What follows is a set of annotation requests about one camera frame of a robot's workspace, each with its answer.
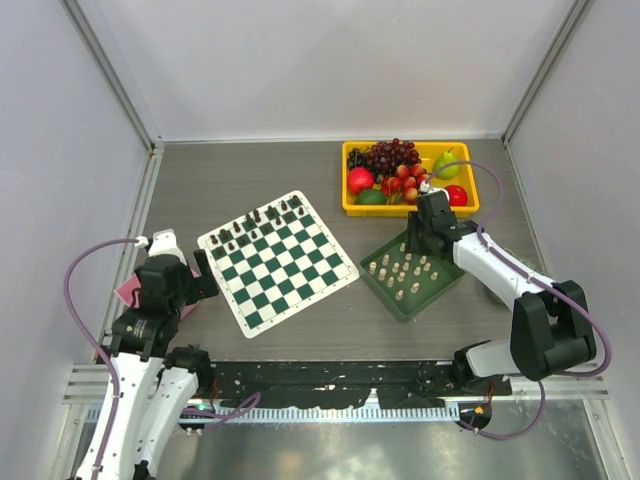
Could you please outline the black grape bunch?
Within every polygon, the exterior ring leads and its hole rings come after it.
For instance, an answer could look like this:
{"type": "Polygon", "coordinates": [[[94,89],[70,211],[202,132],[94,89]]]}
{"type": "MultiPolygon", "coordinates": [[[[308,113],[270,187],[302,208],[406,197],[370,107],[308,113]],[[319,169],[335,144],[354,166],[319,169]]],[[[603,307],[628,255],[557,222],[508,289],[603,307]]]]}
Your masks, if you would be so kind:
{"type": "Polygon", "coordinates": [[[359,167],[367,167],[368,162],[368,150],[353,148],[349,151],[347,155],[347,167],[348,170],[351,171],[355,168],[359,167]]]}

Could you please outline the red apple right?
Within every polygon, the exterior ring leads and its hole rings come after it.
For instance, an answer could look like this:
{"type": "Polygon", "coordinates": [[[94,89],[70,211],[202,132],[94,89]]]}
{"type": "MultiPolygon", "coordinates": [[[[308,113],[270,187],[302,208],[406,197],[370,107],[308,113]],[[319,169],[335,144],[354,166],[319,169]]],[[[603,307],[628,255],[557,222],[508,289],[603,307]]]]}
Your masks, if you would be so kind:
{"type": "Polygon", "coordinates": [[[468,193],[460,185],[452,184],[445,187],[451,207],[464,207],[468,204],[468,193]]]}

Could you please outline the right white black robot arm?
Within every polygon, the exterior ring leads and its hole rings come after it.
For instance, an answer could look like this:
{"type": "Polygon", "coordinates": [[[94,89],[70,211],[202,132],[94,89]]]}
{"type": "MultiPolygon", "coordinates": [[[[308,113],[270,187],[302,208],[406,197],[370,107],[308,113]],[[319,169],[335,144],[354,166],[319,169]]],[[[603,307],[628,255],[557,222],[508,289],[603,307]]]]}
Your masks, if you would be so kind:
{"type": "Polygon", "coordinates": [[[512,314],[509,338],[484,341],[454,353],[452,381],[465,394],[489,377],[519,373],[531,381],[593,360],[597,346],[583,289],[558,283],[498,246],[472,220],[460,221],[442,191],[421,194],[407,223],[406,247],[473,275],[512,314]]]}

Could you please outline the green pear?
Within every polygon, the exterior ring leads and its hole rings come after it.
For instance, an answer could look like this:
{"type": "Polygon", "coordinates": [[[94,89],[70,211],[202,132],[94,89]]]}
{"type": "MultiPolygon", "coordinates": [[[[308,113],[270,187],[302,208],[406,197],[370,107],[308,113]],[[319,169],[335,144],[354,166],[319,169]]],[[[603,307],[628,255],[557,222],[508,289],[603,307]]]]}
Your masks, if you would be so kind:
{"type": "Polygon", "coordinates": [[[433,164],[433,172],[436,177],[442,180],[451,180],[459,172],[460,165],[458,157],[453,148],[443,152],[433,164]]]}

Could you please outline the red apple left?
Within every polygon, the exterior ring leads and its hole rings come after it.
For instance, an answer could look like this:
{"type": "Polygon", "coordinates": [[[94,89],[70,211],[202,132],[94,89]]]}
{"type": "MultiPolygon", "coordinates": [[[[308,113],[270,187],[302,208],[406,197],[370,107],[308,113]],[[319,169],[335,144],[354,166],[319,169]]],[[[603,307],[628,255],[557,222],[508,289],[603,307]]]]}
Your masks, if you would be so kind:
{"type": "Polygon", "coordinates": [[[362,190],[372,189],[375,178],[365,167],[355,167],[347,174],[346,185],[352,195],[358,195],[362,190]]]}

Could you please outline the green lime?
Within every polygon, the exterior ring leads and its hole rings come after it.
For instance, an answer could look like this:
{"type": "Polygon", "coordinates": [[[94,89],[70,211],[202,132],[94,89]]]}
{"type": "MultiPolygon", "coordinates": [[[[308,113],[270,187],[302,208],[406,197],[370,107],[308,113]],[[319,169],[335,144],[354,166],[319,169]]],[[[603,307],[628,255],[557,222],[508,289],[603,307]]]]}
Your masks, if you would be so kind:
{"type": "Polygon", "coordinates": [[[386,205],[387,195],[378,189],[361,190],[356,196],[355,205],[386,205]]]}

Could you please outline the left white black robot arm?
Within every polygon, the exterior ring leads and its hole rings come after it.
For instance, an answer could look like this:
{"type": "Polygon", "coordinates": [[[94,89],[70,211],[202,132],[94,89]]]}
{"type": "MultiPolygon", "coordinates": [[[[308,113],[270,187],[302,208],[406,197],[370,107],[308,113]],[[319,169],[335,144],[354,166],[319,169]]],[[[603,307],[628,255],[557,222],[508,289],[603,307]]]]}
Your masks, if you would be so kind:
{"type": "Polygon", "coordinates": [[[212,274],[193,274],[177,247],[148,251],[134,300],[113,324],[104,356],[110,382],[78,479],[153,479],[191,398],[214,383],[209,354],[170,348],[185,307],[218,293],[212,274]]]}

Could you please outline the dark purple grape bunch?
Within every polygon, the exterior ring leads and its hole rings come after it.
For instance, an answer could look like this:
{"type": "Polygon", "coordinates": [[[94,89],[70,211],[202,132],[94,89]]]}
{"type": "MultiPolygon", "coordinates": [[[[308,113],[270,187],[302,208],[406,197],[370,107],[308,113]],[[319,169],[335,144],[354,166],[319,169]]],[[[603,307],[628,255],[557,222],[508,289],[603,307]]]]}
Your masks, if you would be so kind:
{"type": "Polygon", "coordinates": [[[364,153],[363,166],[374,176],[389,176],[401,165],[412,167],[420,162],[420,154],[414,142],[394,138],[368,147],[364,153]]]}

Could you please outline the yellow plastic fruit tray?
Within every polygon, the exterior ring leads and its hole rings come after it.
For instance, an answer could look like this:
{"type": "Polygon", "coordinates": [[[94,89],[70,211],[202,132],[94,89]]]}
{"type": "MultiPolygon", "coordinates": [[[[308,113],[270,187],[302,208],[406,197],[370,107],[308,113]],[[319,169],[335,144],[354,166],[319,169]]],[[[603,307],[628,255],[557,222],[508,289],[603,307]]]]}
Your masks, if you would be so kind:
{"type": "Polygon", "coordinates": [[[480,201],[466,144],[399,140],[342,145],[342,207],[350,216],[406,217],[428,183],[452,196],[460,218],[480,201]]]}

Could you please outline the red cherry bunch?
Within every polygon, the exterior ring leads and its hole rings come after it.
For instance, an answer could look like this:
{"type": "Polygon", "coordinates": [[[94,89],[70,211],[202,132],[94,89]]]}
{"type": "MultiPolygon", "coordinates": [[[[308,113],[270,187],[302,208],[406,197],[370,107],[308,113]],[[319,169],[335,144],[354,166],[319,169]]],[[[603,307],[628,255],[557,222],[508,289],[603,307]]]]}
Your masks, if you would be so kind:
{"type": "Polygon", "coordinates": [[[387,195],[388,204],[415,205],[419,196],[419,185],[429,178],[429,174],[421,163],[401,164],[393,175],[382,180],[380,190],[387,195]]]}

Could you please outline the green netted melon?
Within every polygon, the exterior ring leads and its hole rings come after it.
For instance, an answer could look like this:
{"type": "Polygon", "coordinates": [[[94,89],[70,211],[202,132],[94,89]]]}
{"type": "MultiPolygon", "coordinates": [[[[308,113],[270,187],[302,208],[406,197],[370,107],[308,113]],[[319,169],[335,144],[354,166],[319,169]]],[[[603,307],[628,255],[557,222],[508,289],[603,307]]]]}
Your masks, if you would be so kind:
{"type": "Polygon", "coordinates": [[[515,300],[524,293],[539,294],[544,291],[542,287],[533,282],[531,275],[544,281],[548,281],[549,278],[537,272],[534,263],[514,256],[509,250],[502,250],[501,254],[505,255],[512,263],[515,263],[525,274],[518,273],[506,262],[490,254],[491,259],[482,268],[482,276],[479,277],[479,280],[505,306],[512,309],[515,300]]]}

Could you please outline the green white chess board mat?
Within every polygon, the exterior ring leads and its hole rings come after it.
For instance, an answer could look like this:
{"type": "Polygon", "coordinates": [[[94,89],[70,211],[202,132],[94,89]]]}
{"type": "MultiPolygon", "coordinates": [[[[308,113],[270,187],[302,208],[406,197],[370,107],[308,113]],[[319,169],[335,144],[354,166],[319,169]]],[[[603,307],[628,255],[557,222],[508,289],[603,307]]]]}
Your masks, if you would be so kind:
{"type": "Polygon", "coordinates": [[[247,339],[359,278],[358,267],[299,190],[197,239],[247,339]]]}

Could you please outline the pink box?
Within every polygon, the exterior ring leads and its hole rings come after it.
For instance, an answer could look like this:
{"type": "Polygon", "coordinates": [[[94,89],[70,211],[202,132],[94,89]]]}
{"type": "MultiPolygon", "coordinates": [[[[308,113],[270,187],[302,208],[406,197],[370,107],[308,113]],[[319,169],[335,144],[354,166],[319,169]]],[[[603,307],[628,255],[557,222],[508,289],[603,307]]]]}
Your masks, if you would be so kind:
{"type": "Polygon", "coordinates": [[[193,273],[174,256],[149,258],[115,292],[133,313],[167,314],[182,321],[206,297],[201,284],[206,278],[193,273]]]}

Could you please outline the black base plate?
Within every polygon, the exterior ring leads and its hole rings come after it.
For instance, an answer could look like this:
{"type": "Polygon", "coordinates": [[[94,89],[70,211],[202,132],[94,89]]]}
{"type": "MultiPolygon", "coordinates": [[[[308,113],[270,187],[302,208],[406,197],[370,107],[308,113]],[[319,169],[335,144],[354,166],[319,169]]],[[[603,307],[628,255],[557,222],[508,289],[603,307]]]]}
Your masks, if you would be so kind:
{"type": "Polygon", "coordinates": [[[234,408],[258,392],[259,408],[360,408],[376,393],[382,409],[442,406],[446,397],[509,396],[498,375],[462,381],[449,362],[219,362],[194,397],[234,408]]]}

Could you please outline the red apple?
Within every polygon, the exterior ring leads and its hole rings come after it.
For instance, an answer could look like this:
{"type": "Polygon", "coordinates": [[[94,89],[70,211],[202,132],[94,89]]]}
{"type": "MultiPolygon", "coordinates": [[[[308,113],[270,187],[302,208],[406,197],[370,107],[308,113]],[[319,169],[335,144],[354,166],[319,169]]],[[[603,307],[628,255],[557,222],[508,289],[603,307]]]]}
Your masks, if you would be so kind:
{"type": "Polygon", "coordinates": [[[362,190],[372,189],[375,178],[365,167],[355,167],[347,174],[346,185],[352,195],[358,195],[362,190]]]}
{"type": "Polygon", "coordinates": [[[460,185],[452,184],[445,187],[451,207],[464,207],[468,204],[468,193],[460,185]]]}

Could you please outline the dark green piece tray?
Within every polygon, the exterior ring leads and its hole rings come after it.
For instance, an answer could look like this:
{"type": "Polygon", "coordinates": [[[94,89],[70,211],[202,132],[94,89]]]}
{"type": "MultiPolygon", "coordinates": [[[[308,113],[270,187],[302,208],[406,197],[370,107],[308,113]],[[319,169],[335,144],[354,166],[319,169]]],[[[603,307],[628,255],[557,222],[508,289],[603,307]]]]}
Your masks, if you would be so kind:
{"type": "Polygon", "coordinates": [[[363,257],[359,267],[364,282],[400,323],[414,319],[465,275],[436,256],[410,253],[405,231],[363,257]]]}

